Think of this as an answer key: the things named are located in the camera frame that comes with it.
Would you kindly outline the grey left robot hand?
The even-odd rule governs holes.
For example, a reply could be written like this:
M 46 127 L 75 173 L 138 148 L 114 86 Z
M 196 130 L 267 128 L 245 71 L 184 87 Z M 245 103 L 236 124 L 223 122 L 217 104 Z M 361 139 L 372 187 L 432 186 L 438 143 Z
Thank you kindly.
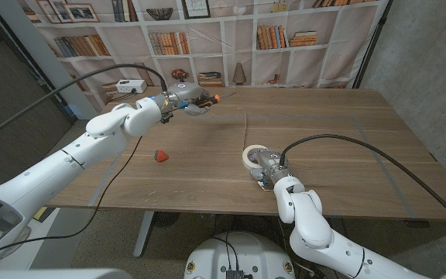
M 208 112 L 210 107 L 199 107 L 196 102 L 208 97 L 209 92 L 198 84 L 176 83 L 157 95 L 155 102 L 160 107 L 161 115 L 182 109 L 188 115 L 198 116 Z

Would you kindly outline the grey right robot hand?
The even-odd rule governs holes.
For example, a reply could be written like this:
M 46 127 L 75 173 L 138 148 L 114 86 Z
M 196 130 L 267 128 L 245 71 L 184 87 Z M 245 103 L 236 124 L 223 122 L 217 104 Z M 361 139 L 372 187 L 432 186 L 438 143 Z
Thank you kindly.
M 246 153 L 250 162 L 249 173 L 267 191 L 274 189 L 275 183 L 290 174 L 287 162 L 280 164 L 281 154 L 263 147 L 255 147 Z

